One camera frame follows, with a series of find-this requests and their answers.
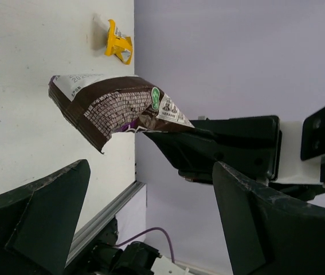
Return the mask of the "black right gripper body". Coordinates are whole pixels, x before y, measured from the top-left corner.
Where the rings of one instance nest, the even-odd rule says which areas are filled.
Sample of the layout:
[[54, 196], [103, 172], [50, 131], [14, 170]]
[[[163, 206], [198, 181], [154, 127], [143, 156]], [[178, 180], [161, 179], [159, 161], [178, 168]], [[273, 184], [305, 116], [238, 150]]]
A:
[[279, 172], [279, 160], [282, 141], [280, 119], [278, 116], [260, 116], [256, 118], [254, 129], [256, 150], [258, 153], [254, 159], [257, 171], [257, 179], [265, 179], [268, 182], [277, 180]]

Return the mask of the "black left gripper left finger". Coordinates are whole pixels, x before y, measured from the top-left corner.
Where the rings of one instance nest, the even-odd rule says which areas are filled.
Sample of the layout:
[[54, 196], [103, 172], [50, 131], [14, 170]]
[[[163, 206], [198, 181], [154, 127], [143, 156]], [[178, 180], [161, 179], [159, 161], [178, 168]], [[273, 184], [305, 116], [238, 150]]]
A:
[[0, 274], [63, 274], [90, 175], [81, 159], [0, 194]]

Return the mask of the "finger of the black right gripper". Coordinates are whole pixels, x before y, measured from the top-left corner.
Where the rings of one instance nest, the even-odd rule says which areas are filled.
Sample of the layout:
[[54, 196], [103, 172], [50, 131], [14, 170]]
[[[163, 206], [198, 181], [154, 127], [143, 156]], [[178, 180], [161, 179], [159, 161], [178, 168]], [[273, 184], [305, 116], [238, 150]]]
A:
[[210, 132], [215, 141], [229, 147], [267, 149], [275, 148], [279, 143], [277, 116], [192, 120], [191, 123], [200, 131]]
[[208, 131], [147, 133], [181, 177], [212, 183], [215, 162], [224, 162], [251, 179], [257, 179], [254, 159], [258, 151], [229, 147], [214, 140]]

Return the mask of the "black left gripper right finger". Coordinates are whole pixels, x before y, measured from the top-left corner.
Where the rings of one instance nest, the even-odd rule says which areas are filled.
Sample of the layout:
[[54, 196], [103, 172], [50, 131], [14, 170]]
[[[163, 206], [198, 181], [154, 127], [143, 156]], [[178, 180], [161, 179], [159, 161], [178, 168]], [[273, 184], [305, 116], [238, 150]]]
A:
[[325, 208], [252, 180], [225, 163], [213, 186], [234, 274], [325, 274]]

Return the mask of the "purple brown snack wrapper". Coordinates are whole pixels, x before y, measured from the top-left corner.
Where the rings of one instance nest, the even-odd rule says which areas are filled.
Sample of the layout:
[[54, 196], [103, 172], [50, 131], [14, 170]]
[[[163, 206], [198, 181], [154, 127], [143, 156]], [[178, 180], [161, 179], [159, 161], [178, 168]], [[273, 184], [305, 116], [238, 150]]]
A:
[[98, 151], [117, 132], [185, 132], [190, 120], [156, 85], [137, 75], [56, 75], [49, 97]]

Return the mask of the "yellow purple snack packet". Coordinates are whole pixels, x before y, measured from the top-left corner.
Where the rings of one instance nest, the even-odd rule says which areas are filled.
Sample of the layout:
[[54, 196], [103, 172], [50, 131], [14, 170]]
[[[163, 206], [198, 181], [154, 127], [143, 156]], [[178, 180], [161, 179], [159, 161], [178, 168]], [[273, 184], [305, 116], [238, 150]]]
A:
[[116, 26], [114, 20], [109, 19], [107, 31], [107, 43], [104, 54], [116, 56], [123, 64], [129, 65], [133, 55], [133, 44], [130, 36], [125, 36]]

